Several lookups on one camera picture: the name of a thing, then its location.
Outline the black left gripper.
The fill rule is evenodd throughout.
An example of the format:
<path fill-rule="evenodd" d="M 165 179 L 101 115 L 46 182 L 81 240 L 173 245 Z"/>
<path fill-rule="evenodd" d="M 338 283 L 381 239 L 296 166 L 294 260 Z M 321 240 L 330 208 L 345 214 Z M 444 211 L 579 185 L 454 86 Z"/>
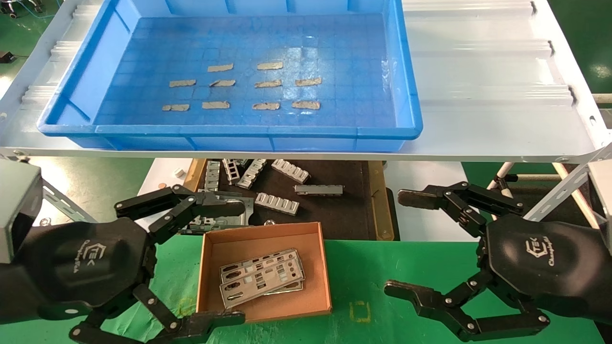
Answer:
<path fill-rule="evenodd" d="M 166 243 L 197 217 L 239 216 L 246 210 L 243 202 L 177 184 L 120 201 L 114 209 L 119 219 L 109 223 L 31 229 L 14 257 L 16 320 L 67 320 L 91 312 L 70 331 L 79 344 L 139 343 L 101 329 L 136 299 L 164 327 L 149 344 L 205 344 L 214 329 L 245 322 L 243 312 L 196 312 L 179 319 L 145 285 L 154 275 L 154 243 Z M 158 213 L 149 233 L 134 222 Z"/>

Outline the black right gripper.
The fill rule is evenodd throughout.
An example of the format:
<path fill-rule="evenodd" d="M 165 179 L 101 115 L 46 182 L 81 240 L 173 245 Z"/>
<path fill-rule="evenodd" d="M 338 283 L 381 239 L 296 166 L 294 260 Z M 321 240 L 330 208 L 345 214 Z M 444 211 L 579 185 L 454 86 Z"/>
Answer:
<path fill-rule="evenodd" d="M 611 323 L 612 259 L 598 229 L 525 220 L 517 200 L 468 182 L 401 189 L 398 202 L 442 210 L 472 237 L 485 235 L 485 270 L 450 292 L 395 279 L 384 286 L 387 296 L 411 302 L 418 316 L 444 324 L 462 342 L 536 335 L 550 324 L 540 309 Z M 487 225 L 477 209 L 499 218 Z M 486 289 L 519 313 L 478 319 L 465 313 L 462 307 Z"/>

